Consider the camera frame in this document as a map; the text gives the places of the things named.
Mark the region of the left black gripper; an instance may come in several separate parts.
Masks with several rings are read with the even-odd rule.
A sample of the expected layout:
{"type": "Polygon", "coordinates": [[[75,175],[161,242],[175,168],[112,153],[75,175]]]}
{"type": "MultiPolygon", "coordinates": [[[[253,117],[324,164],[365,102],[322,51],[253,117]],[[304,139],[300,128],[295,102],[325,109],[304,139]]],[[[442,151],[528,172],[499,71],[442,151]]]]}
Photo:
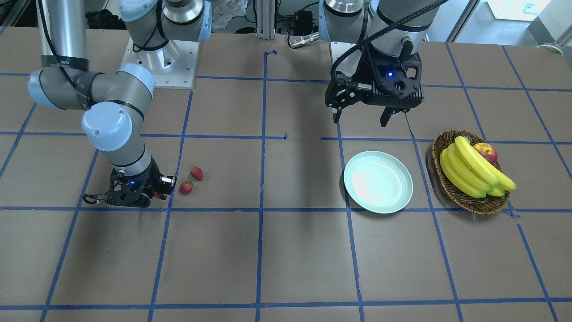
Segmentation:
{"type": "Polygon", "coordinates": [[[380,116],[380,126],[386,127],[393,115],[408,112],[425,100],[421,72],[422,63],[419,54],[413,53],[412,43],[399,45],[397,56],[386,55],[368,43],[360,53],[353,75],[336,72],[338,79],[350,86],[341,85],[335,79],[328,85],[325,104],[333,108],[333,122],[339,124],[344,108],[363,102],[389,106],[380,116]]]}

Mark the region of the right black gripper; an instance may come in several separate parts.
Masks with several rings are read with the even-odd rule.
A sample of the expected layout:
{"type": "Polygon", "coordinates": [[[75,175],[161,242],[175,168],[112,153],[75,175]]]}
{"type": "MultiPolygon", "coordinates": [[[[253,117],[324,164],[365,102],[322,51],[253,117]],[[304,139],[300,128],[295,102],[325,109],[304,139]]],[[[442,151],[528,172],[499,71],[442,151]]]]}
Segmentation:
{"type": "Polygon", "coordinates": [[[147,208],[155,191],[171,195],[176,186],[176,176],[165,176],[154,159],[141,173],[133,176],[120,174],[113,169],[109,179],[107,203],[121,207],[147,208]]]}

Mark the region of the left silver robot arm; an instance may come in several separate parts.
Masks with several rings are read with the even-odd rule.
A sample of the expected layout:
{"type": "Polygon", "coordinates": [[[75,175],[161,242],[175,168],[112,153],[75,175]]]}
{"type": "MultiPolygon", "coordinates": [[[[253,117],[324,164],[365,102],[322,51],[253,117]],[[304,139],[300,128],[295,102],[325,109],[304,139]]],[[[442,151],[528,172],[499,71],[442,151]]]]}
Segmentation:
{"type": "Polygon", "coordinates": [[[325,105],[339,123],[358,102],[382,106],[380,126],[425,100],[419,49],[442,0],[321,0],[319,37],[352,46],[333,58],[325,105]]]}

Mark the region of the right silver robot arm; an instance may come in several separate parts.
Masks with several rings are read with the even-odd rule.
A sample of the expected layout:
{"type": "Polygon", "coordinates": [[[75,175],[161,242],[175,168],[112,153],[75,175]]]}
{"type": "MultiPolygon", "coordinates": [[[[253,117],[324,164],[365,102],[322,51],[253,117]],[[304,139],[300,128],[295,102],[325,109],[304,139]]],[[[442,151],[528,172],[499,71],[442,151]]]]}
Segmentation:
{"type": "Polygon", "coordinates": [[[212,4],[207,0],[121,0],[121,19],[130,33],[132,50],[142,61],[122,64],[112,75],[90,70],[81,0],[39,0],[37,8],[42,68],[30,75],[30,97],[40,106],[82,110],[84,133],[113,168],[108,191],[85,194],[84,202],[147,208],[154,198],[166,200],[177,178],[160,172],[141,137],[141,126],[154,96],[154,72],[170,72],[182,65],[176,41],[208,41],[212,4]]]}

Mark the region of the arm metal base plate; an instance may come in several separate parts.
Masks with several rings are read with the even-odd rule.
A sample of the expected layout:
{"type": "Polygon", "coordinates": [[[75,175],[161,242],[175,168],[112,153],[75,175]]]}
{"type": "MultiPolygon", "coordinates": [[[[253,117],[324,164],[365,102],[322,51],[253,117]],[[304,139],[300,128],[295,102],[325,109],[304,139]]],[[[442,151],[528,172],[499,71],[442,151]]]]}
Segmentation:
{"type": "MultiPolygon", "coordinates": [[[[353,46],[355,46],[355,43],[331,42],[330,52],[331,52],[332,63],[337,61],[337,59],[339,59],[341,55],[343,55],[353,46]]],[[[345,73],[353,73],[359,63],[360,55],[361,51],[359,50],[353,52],[348,58],[341,61],[341,63],[337,67],[337,70],[343,71],[345,73]]]]}
{"type": "Polygon", "coordinates": [[[156,81],[157,89],[194,88],[200,43],[171,40],[156,51],[134,51],[129,39],[121,64],[133,63],[149,70],[156,81]]]}

